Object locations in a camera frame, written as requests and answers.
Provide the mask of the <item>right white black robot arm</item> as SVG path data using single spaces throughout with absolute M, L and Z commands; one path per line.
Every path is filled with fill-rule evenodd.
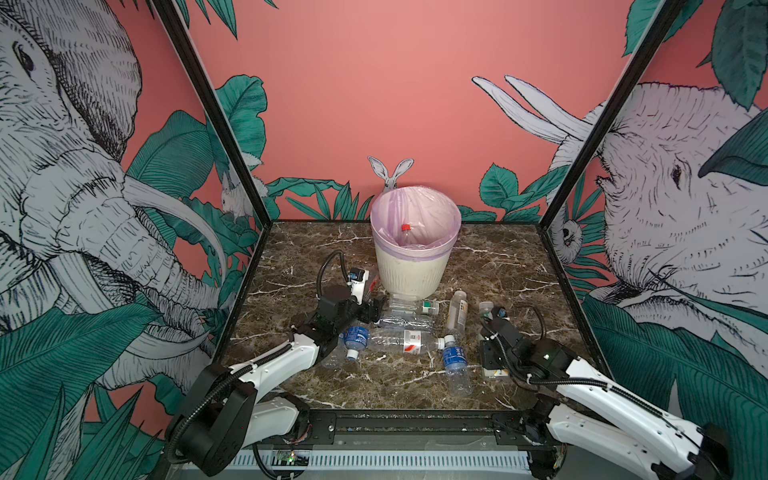
M 699 426 L 662 410 L 602 374 L 542 331 L 526 337 L 507 310 L 479 306 L 481 335 L 511 379 L 544 387 L 514 431 L 547 448 L 530 457 L 537 479 L 552 479 L 570 446 L 584 449 L 643 479 L 730 479 L 728 436 L 719 426 Z

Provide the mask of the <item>red label cola bottle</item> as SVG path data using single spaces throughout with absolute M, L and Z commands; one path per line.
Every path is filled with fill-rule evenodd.
M 400 233 L 397 236 L 397 244 L 403 248 L 415 248 L 419 244 L 418 236 L 409 223 L 401 225 Z

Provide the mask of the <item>clear bottle red white label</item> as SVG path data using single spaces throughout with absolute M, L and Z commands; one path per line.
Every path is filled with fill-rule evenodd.
M 370 332 L 367 349 L 389 354 L 420 355 L 441 351 L 445 340 L 429 331 L 377 328 Z

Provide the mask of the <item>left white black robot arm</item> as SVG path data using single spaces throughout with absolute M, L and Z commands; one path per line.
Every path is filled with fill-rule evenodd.
M 166 437 L 168 463 L 191 463 L 212 477 L 245 447 L 273 436 L 302 436 L 309 407 L 291 394 L 263 398 L 294 375 L 313 368 L 355 323 L 378 320 L 384 300 L 359 298 L 347 286 L 318 295 L 315 310 L 293 326 L 288 339 L 251 360 L 231 367 L 214 363 L 198 375 Z

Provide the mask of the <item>yellow flower label bottle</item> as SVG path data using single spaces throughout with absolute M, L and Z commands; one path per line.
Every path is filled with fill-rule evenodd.
M 478 304 L 478 311 L 482 320 L 490 320 L 492 318 L 493 307 L 494 303 L 492 301 L 481 301 Z M 484 377 L 498 379 L 509 376 L 508 370 L 502 365 L 502 361 L 496 355 L 491 343 L 484 340 L 483 337 L 480 341 L 478 352 Z

